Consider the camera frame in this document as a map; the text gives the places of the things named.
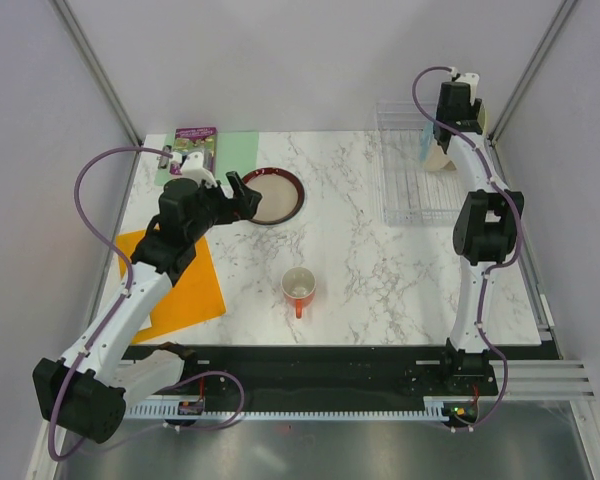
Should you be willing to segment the dark red rimmed plate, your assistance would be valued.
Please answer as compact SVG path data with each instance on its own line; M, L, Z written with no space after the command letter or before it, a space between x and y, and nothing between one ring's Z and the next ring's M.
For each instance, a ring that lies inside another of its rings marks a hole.
M243 177L245 185L262 195L252 223L264 226L282 224L293 218L305 202L305 188L300 179L279 167L264 167Z

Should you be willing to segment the blue and cream plate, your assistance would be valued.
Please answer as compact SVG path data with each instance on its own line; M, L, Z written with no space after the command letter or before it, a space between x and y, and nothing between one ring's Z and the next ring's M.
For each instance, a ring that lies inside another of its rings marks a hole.
M446 156L434 137L434 124L428 122L420 134L419 162L426 171L441 170L446 164Z

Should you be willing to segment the cream yellow plate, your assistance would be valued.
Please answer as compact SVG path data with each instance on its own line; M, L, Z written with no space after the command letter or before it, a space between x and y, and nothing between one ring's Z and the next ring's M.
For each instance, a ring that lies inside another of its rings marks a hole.
M423 148L424 169L427 171L456 169L447 149L451 138L458 132L463 135L476 134L476 145L484 142L485 111L479 99L467 108L444 110L436 117L427 111L422 115L430 122L432 134L429 146Z

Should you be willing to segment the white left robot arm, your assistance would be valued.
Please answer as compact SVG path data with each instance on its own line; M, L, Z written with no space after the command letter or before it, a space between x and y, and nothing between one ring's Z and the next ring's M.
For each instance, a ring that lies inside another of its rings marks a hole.
M43 418L97 444L109 440L127 409L163 389L188 393L199 369L184 348L154 349L131 367L120 362L151 311L176 286L196 256L196 244L216 225L252 219L262 200L235 172L226 175L232 196L203 175L167 182L158 213L130 257L107 310L59 359L43 358L33 381Z

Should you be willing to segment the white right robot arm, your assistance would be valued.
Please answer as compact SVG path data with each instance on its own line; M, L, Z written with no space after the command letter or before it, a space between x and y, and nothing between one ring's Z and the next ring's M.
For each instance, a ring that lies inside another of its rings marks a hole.
M463 392L474 378L492 375L487 316L498 270L512 265L519 253L524 208L523 194L508 188L484 152L478 120L481 100L474 90L468 81L442 83L434 122L436 143L467 190L452 234L461 265L458 310L437 371L440 386L453 394Z

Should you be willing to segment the green clipboard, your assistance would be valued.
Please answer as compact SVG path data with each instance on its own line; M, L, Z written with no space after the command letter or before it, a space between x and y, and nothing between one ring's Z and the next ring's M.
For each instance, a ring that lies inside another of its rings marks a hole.
M163 150L167 153L172 153L167 142L173 138L174 133L169 134L165 139ZM244 176L255 170L258 146L258 132L218 132L215 172L212 173L215 179L225 181L226 174L231 171L236 171L238 174ZM164 156L158 157L157 169L154 175L154 184L156 186L162 187L169 180L176 178L175 175L169 173L171 159Z

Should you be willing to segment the purple paperback book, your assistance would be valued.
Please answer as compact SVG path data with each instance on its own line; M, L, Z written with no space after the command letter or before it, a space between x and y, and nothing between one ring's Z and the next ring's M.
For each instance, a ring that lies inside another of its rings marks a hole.
M203 155L203 167L214 173L217 134L216 127L176 129L173 138L167 142L173 154L173 158L169 164L169 173L171 175L180 175L183 165L192 159L195 153Z

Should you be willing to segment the orange ceramic mug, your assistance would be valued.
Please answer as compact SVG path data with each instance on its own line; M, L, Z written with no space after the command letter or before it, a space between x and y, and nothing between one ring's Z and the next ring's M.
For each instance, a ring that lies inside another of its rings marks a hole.
M281 287L285 299L294 308L295 317L301 319L315 297L317 282L314 274L305 267L293 267L282 276Z

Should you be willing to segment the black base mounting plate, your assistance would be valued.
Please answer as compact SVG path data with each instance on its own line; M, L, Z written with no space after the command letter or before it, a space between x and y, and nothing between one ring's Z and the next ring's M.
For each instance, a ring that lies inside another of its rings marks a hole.
M187 345L181 386L212 407L248 411L371 411L422 408L426 397L497 396L497 380L448 380L443 347Z

